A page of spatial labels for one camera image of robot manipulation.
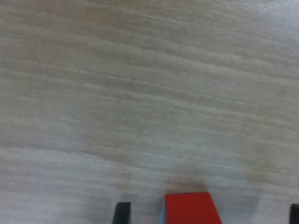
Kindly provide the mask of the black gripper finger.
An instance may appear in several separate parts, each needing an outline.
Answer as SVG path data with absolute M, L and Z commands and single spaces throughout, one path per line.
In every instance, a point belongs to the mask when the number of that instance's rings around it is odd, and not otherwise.
M 290 224 L 299 224 L 299 205 L 292 204 L 290 206 Z
M 131 224 L 131 202 L 116 204 L 112 224 Z

